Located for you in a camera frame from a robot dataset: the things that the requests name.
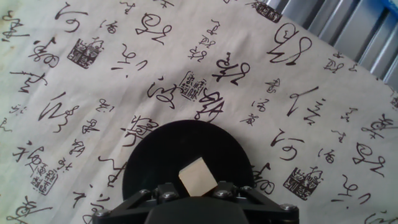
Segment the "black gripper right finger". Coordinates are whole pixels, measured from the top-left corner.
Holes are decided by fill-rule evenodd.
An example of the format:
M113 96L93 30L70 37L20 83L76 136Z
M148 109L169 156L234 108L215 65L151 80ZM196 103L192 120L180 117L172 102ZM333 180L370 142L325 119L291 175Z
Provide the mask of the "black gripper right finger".
M213 190L213 198L237 205L249 223L299 224L296 205L278 204L248 185L237 187L232 182L221 181Z

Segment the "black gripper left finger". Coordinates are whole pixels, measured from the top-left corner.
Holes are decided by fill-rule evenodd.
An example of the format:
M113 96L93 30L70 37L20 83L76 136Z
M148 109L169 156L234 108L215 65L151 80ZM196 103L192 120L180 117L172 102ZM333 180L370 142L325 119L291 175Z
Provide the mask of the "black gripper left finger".
M179 198L180 194L172 183L158 185L154 190L142 189L113 210L104 208L96 211L93 215L93 224L145 223L153 208Z

